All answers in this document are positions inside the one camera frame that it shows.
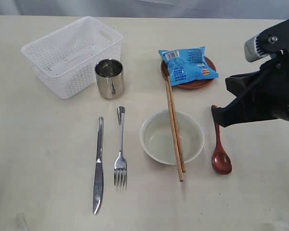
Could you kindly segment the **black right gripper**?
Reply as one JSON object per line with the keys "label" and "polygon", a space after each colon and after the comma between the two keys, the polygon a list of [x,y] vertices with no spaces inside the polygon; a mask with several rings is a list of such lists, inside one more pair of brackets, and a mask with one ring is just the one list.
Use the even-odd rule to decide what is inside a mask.
{"label": "black right gripper", "polygon": [[226,107],[211,106],[214,123],[234,124],[282,119],[289,122],[289,55],[271,54],[271,59],[253,72],[225,79],[227,90],[237,96]]}

